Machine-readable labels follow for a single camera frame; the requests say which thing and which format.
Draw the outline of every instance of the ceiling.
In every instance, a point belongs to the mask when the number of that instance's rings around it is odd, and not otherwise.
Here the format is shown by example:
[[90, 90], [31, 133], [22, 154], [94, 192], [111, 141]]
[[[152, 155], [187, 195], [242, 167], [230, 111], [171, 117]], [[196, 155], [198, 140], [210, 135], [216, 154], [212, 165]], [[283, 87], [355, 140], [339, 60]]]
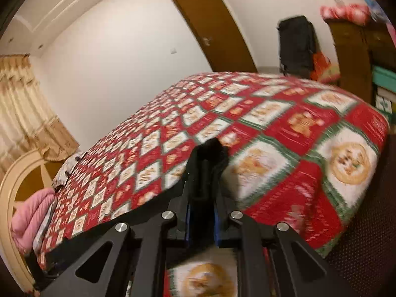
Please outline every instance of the ceiling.
[[63, 30], [100, 1], [25, 0], [0, 39], [0, 54], [41, 56]]

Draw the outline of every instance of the dark brown woven surface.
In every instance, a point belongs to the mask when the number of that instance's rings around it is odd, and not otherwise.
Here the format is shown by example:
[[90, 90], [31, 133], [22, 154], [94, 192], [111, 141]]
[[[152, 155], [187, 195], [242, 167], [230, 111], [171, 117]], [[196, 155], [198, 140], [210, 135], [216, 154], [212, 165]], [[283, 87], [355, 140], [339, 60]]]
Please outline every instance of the dark brown woven surface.
[[354, 220], [326, 260], [362, 297], [396, 296], [396, 135]]

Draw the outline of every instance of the bedspread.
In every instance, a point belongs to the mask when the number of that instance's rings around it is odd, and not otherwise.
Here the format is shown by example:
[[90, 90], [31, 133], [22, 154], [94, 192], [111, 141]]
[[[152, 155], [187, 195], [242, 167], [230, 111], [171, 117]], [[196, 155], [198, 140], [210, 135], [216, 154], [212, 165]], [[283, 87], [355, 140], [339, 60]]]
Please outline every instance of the bedspread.
[[58, 193], [44, 253], [134, 209], [181, 176], [196, 144], [230, 148], [223, 177], [257, 221], [285, 221], [323, 256], [356, 212], [389, 125], [334, 86], [252, 73], [188, 77], [99, 140]]

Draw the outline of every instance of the beige curtain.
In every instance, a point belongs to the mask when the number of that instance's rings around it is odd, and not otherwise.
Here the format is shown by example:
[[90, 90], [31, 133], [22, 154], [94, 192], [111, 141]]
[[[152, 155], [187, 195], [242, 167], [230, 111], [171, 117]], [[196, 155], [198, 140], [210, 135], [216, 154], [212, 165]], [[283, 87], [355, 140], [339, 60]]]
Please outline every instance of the beige curtain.
[[10, 165], [31, 149], [61, 161], [79, 144], [52, 112], [28, 55], [0, 56], [0, 182]]

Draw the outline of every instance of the headboard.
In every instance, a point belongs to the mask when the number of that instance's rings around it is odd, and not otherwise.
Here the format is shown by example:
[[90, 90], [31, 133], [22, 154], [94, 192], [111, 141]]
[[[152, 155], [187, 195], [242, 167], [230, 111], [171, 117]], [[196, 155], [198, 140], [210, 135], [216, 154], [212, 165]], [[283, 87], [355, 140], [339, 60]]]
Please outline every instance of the headboard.
[[11, 238], [11, 219], [20, 203], [34, 192], [51, 187], [62, 164], [46, 161], [34, 149], [11, 165], [0, 186], [0, 253], [9, 272], [25, 292], [32, 291], [34, 280]]

